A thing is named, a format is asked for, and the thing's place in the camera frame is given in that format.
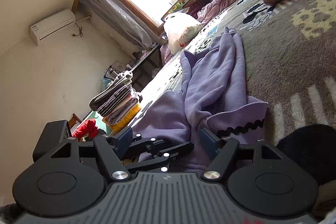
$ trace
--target purple fleece fabric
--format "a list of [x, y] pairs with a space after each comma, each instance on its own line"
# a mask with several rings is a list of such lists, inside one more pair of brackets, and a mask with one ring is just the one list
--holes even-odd
[[[172, 165], [201, 173], [210, 159], [201, 146], [198, 130], [206, 127], [217, 133], [261, 121], [268, 103], [246, 95], [244, 50], [235, 29], [225, 27], [222, 35], [201, 52], [182, 51], [180, 62], [181, 91], [162, 94], [132, 129], [134, 134], [167, 138], [175, 145], [191, 141], [193, 152]], [[230, 135], [241, 143], [254, 143], [263, 136], [259, 127]], [[149, 158], [150, 154], [144, 153], [139, 160]]]

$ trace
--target silver bolt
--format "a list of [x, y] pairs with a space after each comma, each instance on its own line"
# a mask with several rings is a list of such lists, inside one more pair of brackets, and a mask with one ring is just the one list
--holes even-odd
[[207, 171], [203, 175], [207, 179], [218, 179], [221, 176], [221, 174], [216, 171]]
[[122, 180], [128, 177], [128, 174], [125, 171], [116, 171], [112, 173], [112, 178]]

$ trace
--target white air conditioner unit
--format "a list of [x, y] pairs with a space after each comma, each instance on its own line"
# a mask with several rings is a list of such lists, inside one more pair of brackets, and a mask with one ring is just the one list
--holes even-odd
[[75, 21], [76, 18], [73, 12], [66, 9], [31, 26], [30, 36], [36, 45], [40, 45], [41, 41], [48, 35], [73, 26]]

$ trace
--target bedsheet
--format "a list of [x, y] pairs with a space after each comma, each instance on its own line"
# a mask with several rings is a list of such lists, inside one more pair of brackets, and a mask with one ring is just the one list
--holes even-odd
[[[279, 140], [305, 125], [336, 128], [336, 0], [239, 0], [214, 17], [188, 44], [201, 51], [224, 27], [240, 35], [246, 61], [247, 94], [269, 103], [265, 137]], [[143, 89], [141, 119], [166, 90], [179, 90], [181, 51]], [[321, 185], [314, 214], [336, 206], [336, 180]]]

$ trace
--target pillow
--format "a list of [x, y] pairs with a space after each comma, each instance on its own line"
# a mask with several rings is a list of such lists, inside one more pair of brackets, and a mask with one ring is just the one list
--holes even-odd
[[191, 15], [172, 13], [165, 18], [163, 28], [168, 36], [168, 47], [172, 54], [188, 44], [202, 29], [202, 24]]

